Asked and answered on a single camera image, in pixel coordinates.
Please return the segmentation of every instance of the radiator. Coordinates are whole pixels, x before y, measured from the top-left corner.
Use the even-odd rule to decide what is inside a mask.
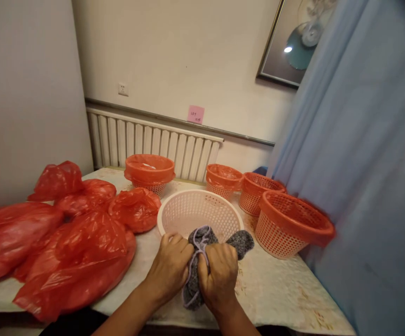
[[[96,168],[125,168],[128,156],[157,154],[174,161],[177,178],[204,182],[206,167],[216,162],[220,143],[224,141],[91,107],[87,107],[87,113]]]

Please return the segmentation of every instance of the plastic basket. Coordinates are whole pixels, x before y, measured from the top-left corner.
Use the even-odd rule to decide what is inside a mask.
[[[290,258],[308,244],[325,247],[335,236],[326,215],[291,195],[267,191],[260,208],[255,235],[261,247],[276,258]]]
[[[241,190],[243,174],[236,169],[220,164],[207,166],[207,190],[230,201],[234,191]]]
[[[159,184],[159,185],[152,186],[152,187],[142,186],[137,183],[132,183],[132,185],[134,186],[134,188],[138,188],[138,187],[146,188],[146,189],[152,191],[154,194],[158,195],[160,198],[162,198],[163,195],[165,194],[166,184]]]
[[[134,187],[146,188],[162,198],[165,185],[176,174],[172,160],[159,155],[136,154],[126,159],[124,176]]]
[[[280,181],[274,181],[256,173],[245,173],[243,191],[240,196],[240,208],[251,216],[260,215],[260,200],[265,191],[277,190],[286,193],[285,186]]]
[[[213,229],[220,243],[244,229],[238,211],[221,196],[206,190],[183,190],[168,197],[160,207],[157,226],[162,235],[178,232],[184,238],[203,226]]]

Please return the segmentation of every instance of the white tablecloth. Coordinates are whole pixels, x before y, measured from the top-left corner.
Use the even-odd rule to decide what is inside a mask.
[[[84,179],[99,178],[113,183],[117,191],[132,188],[123,172],[102,168]],[[185,189],[205,187],[182,181],[172,181],[165,196]],[[238,206],[239,195],[234,195],[232,204],[241,214],[244,227],[254,237],[255,218],[244,213]],[[104,314],[112,314],[145,278],[160,243],[157,228],[136,236],[137,251],[125,277],[110,293],[93,305]],[[256,242],[244,260],[240,261],[236,284],[238,300],[246,314],[256,325],[283,325],[294,330],[324,335],[355,335],[353,328],[336,303],[319,283],[303,260],[296,256],[279,260],[269,255]],[[0,280],[0,312],[16,312],[21,309],[12,303],[21,284],[13,279]],[[192,328],[217,328],[212,314],[204,306],[196,312],[182,307],[180,295],[158,310],[150,324],[175,325]]]

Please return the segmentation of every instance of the purple string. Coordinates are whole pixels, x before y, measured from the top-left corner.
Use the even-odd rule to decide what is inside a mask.
[[[196,234],[198,233],[199,230],[204,229],[204,228],[208,228],[208,230],[207,230],[207,232],[202,236],[201,242],[198,244],[198,243],[196,242]],[[187,281],[185,282],[185,286],[188,284],[188,281],[190,281],[190,278],[191,278],[191,276],[192,276],[192,265],[193,265],[193,261],[194,261],[194,259],[196,258],[196,256],[197,256],[199,253],[202,253],[202,255],[204,256],[204,258],[206,258],[206,263],[207,263],[207,266],[208,266],[208,257],[207,257],[207,254],[206,254],[206,246],[207,246],[207,242],[206,242],[206,241],[208,240],[207,235],[210,233],[210,230],[211,230],[210,226],[204,225],[204,226],[201,226],[200,228],[197,228],[196,231],[195,231],[194,234],[193,234],[193,245],[197,247],[197,251],[195,251],[195,253],[193,254],[192,259],[190,260],[190,263],[189,263],[189,266],[188,266],[188,278],[187,278]],[[198,289],[198,291],[195,293],[195,295],[192,297],[192,299],[191,299],[190,301],[188,301],[187,303],[185,303],[184,291],[182,291],[182,302],[184,302],[184,307],[185,307],[185,308],[188,308],[188,307],[196,300],[196,297],[198,296],[198,294],[199,294],[199,289]]]

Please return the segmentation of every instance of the painting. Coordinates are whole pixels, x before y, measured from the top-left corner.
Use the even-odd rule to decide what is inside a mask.
[[[338,0],[280,0],[257,78],[298,88]]]

